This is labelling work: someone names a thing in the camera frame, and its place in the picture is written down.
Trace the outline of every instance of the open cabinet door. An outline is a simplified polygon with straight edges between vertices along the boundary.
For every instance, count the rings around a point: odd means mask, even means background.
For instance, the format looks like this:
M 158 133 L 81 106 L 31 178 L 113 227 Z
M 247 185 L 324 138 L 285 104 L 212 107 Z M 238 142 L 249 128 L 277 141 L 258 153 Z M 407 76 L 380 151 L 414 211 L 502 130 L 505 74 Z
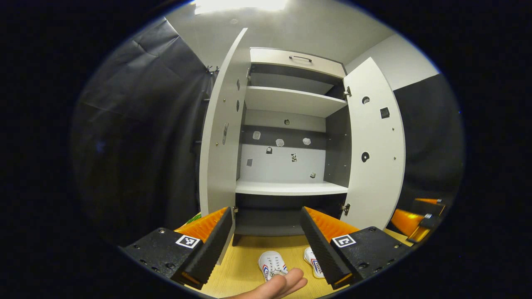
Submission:
M 368 58 L 344 78 L 351 116 L 351 176 L 341 220 L 384 229 L 395 210 L 405 166 L 403 121 L 388 81 Z
M 205 115 L 201 153 L 199 156 L 199 204 L 202 215 L 225 206 L 235 206 L 236 171 L 240 124 L 251 66 L 250 46 L 242 29 L 224 59 L 214 83 Z M 235 231 L 229 233 L 219 262 Z

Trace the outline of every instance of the human hand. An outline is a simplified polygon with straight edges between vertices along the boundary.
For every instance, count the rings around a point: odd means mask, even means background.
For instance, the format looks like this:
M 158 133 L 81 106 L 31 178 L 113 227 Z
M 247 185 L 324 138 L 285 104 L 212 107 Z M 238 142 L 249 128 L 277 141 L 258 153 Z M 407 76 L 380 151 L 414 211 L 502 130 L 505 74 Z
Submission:
M 288 274 L 275 275 L 254 290 L 225 299 L 280 299 L 306 286 L 307 279 L 299 268 L 291 269 Z

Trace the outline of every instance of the white shelf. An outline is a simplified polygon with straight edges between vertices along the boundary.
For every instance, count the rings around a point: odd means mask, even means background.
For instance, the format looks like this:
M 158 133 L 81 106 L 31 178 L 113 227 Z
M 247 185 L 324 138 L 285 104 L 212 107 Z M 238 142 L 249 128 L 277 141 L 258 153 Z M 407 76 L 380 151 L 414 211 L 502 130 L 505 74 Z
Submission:
M 347 193 L 347 188 L 330 182 L 253 182 L 236 181 L 236 193 L 257 195 L 324 195 Z
M 347 102 L 341 99 L 292 89 L 248 86 L 246 90 L 248 109 L 326 118 L 346 105 Z

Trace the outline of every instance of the white cabinet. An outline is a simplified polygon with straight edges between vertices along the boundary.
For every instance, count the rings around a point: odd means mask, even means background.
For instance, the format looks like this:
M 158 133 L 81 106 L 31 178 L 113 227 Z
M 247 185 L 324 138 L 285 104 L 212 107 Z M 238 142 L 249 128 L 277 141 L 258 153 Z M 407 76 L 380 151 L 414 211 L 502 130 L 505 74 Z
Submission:
M 344 78 L 346 75 L 345 68 L 340 62 L 315 55 L 256 47 L 250 49 L 250 54 L 251 62 L 255 64 L 283 65 L 320 72 L 337 78 Z
M 251 47 L 245 34 L 221 66 L 205 117 L 202 213 L 238 206 L 242 234 L 302 234 L 294 215 L 312 203 L 358 228 L 384 229 L 402 187 L 405 144 L 375 62 L 346 75 L 323 57 Z

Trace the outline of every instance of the sneaker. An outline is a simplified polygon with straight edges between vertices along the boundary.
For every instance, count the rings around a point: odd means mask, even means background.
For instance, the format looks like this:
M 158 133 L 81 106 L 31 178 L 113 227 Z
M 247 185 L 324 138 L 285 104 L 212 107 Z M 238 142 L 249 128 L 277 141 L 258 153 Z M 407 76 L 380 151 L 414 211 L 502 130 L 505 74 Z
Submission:
M 277 251 L 266 251 L 261 254 L 259 268 L 266 281 L 269 281 L 275 275 L 288 274 L 288 268 Z
M 316 259 L 316 256 L 312 252 L 312 249 L 308 247 L 305 249 L 305 253 L 303 254 L 303 259 L 309 263 L 312 266 L 314 277 L 316 278 L 325 278 L 323 276 L 323 272 L 321 272 L 320 264 L 318 264 L 318 260 Z

